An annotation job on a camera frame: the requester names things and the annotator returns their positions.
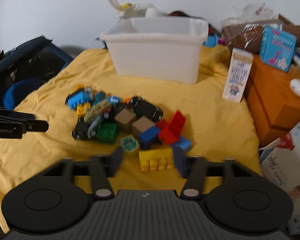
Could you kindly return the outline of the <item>yellow duplo brick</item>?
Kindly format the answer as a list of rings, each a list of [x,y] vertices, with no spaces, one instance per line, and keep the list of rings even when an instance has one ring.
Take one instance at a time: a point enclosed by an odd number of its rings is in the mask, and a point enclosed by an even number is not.
[[[139,163],[142,172],[174,169],[173,150],[171,148],[165,148],[140,151]]]

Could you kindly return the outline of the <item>red duplo brick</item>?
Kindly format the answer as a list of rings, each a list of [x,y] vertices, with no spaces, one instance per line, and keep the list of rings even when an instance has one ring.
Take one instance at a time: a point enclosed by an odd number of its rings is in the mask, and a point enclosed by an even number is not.
[[[177,142],[185,126],[186,117],[177,110],[163,126],[158,134],[159,140],[165,145],[171,145]]]

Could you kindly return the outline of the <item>white egg shaped object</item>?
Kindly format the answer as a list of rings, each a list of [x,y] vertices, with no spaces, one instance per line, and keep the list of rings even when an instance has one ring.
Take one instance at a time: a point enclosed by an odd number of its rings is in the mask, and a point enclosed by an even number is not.
[[[289,83],[290,90],[300,98],[300,80],[292,79]]]

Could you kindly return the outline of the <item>green duplo brick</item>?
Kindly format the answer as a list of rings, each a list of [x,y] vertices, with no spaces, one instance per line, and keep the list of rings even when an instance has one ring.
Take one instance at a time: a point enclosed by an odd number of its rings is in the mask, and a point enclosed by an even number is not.
[[[114,144],[118,135],[119,127],[115,123],[102,123],[96,131],[97,141],[106,144]]]

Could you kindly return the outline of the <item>teal round token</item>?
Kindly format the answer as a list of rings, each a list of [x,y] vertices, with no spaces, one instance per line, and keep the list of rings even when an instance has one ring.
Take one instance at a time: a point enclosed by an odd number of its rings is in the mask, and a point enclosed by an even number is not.
[[[132,136],[128,135],[120,140],[121,147],[126,153],[132,154],[139,151],[139,142]]]

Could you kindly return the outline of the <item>small black toy car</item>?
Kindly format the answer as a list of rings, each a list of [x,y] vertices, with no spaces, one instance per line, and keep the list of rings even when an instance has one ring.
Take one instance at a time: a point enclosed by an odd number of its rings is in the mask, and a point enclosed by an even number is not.
[[[87,140],[89,124],[84,121],[84,118],[77,120],[77,124],[72,131],[72,137],[76,140]]]

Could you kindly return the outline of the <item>yellow cloth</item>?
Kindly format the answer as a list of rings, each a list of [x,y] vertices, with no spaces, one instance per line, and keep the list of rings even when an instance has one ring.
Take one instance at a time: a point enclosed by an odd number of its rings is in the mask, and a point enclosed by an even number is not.
[[[4,195],[15,186],[63,158],[86,160],[108,154],[114,145],[75,140],[76,113],[66,97],[80,84],[127,99],[140,96],[162,108],[166,118],[176,111],[186,117],[183,136],[192,142],[190,153],[220,162],[237,159],[255,172],[259,140],[245,101],[222,97],[230,53],[224,46],[202,48],[197,82],[193,85],[116,74],[106,50],[89,49],[63,71],[34,91],[17,111],[35,114],[49,123],[45,133],[27,133],[20,140],[0,139],[0,226],[8,232],[1,212]]]

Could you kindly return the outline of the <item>brown wooden cube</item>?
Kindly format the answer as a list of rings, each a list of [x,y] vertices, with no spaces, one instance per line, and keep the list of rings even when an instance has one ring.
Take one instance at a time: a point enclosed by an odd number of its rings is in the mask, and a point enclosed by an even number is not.
[[[132,132],[132,123],[136,121],[136,114],[125,108],[115,116],[114,120],[122,132],[130,134]]]
[[[132,123],[132,135],[136,140],[138,140],[141,133],[145,132],[153,126],[155,126],[155,123],[153,121],[151,121],[146,116],[142,116]]]

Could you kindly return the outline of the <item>dark blue bag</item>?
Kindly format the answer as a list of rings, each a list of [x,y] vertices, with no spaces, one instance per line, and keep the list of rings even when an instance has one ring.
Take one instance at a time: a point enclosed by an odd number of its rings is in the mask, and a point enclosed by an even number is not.
[[[55,77],[74,60],[39,36],[0,53],[0,107],[14,109],[30,93]]]

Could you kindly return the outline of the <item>light blue duplo brick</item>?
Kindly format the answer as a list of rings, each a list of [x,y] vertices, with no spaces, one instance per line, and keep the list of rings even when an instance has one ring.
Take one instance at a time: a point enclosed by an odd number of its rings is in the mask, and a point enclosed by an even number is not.
[[[72,110],[75,110],[78,105],[90,102],[92,99],[91,93],[85,89],[79,89],[68,95],[65,104]]]

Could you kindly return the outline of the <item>orange box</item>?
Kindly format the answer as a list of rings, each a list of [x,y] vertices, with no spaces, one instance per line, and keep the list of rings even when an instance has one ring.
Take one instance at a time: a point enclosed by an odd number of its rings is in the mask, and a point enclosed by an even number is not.
[[[287,134],[300,121],[300,98],[289,87],[291,76],[254,55],[244,91],[260,146]]]

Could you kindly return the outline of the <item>white milk carton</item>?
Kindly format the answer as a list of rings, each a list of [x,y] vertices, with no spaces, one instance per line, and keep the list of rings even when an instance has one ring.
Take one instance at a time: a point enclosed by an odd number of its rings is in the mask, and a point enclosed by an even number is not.
[[[230,67],[222,98],[240,103],[253,63],[253,54],[245,50],[232,50]]]

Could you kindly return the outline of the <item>translucent white plastic bin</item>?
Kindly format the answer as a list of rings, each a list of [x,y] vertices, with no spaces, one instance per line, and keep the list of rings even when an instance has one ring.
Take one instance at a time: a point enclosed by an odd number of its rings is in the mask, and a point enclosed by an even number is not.
[[[116,73],[194,84],[209,24],[190,17],[138,17],[100,34]]]

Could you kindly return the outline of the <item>blue dinosaur box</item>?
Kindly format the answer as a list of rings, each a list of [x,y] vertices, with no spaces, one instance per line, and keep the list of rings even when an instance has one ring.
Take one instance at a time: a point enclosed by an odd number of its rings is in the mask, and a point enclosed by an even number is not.
[[[265,26],[260,48],[261,61],[285,73],[289,71],[296,37],[286,31]]]

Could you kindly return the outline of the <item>clear plastic bag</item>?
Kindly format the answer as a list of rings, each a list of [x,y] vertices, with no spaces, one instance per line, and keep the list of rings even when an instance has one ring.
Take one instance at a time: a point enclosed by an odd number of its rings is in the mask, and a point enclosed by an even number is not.
[[[235,12],[235,17],[227,18],[229,25],[242,24],[256,21],[277,20],[279,13],[266,3],[248,4],[245,0],[233,0],[230,9]]]

